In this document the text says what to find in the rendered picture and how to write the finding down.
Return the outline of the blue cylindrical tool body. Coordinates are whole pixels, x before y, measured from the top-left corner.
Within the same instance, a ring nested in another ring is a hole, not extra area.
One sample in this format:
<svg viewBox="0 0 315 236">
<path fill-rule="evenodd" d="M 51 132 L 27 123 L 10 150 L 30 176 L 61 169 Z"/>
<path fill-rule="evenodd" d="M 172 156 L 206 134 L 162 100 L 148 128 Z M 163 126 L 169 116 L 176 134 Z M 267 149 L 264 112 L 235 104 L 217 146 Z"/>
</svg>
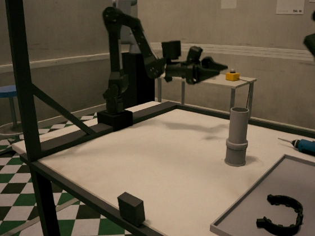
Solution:
<svg viewBox="0 0 315 236">
<path fill-rule="evenodd" d="M 286 140 L 282 138 L 278 138 L 280 140 L 291 143 L 295 148 L 297 148 L 301 152 L 305 152 L 315 156 L 315 142 L 311 142 L 309 140 L 301 139 L 301 140 Z"/>
</svg>

